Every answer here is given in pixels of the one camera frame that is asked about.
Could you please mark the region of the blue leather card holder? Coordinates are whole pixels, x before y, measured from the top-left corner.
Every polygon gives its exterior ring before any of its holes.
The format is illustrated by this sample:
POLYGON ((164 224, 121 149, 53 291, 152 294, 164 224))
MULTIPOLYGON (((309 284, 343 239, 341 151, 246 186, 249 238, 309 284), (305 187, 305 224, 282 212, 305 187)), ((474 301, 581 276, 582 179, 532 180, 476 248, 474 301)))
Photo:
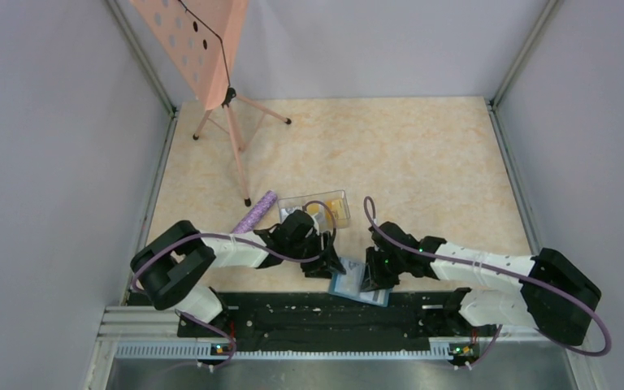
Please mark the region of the blue leather card holder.
MULTIPOLYGON (((345 266, 347 261, 355 261, 351 258, 340 258, 341 263, 345 266)), ((335 297, 342 297, 351 301, 368 304, 371 306, 387 307, 391 289, 380 289, 372 292, 361 292, 360 284, 362 277, 353 277, 336 274, 331 278, 331 283, 327 292, 335 297)))

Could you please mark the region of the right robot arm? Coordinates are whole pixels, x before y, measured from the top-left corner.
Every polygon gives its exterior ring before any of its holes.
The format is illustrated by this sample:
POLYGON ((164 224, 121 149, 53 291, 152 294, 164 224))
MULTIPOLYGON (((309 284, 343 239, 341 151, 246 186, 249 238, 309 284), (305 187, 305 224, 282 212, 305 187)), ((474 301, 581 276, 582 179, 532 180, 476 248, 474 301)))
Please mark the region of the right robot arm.
POLYGON ((374 244, 366 251, 363 290, 392 288, 404 273, 462 282, 444 312, 444 325, 455 335, 473 327, 514 325, 564 345, 584 342, 592 317, 577 304, 595 310, 601 291, 561 252, 487 253, 436 236, 417 240, 393 222, 369 231, 374 244))

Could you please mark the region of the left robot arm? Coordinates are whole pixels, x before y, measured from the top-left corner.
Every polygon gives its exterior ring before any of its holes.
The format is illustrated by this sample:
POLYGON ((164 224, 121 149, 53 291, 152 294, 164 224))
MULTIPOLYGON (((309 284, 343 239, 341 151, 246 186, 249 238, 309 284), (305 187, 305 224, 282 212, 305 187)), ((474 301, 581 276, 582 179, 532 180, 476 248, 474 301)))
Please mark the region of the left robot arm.
POLYGON ((266 269, 297 262, 312 278, 345 273, 334 248, 336 232, 322 232, 317 221, 295 210, 283 222, 246 233, 198 231, 180 220, 131 260, 132 287, 143 292, 156 310, 174 310, 209 336, 223 333, 228 314, 214 289, 201 285, 210 269, 266 269))

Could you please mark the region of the clear plastic card box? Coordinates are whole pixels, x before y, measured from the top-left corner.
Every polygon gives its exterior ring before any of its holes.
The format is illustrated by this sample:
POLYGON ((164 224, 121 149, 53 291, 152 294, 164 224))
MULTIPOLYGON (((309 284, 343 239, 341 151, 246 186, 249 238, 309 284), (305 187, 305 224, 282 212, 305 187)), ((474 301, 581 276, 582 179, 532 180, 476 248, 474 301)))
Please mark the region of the clear plastic card box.
POLYGON ((350 225, 350 209, 347 202, 346 192, 336 190, 326 193, 316 193, 300 197, 281 198, 277 201, 279 219, 283 222, 293 211, 303 210, 309 214, 322 232, 331 231, 332 224, 336 223, 337 229, 348 228, 350 225), (343 198, 345 200, 347 219, 334 219, 330 209, 325 204, 326 201, 343 198))

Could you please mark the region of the silver credit card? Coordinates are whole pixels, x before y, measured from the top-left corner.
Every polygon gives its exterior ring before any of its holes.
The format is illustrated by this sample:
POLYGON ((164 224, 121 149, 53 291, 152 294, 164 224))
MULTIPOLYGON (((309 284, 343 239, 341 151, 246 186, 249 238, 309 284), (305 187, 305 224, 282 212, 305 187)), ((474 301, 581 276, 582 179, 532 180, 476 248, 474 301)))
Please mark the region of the silver credit card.
POLYGON ((347 261, 344 265, 347 276, 361 277, 365 270, 363 262, 347 261))

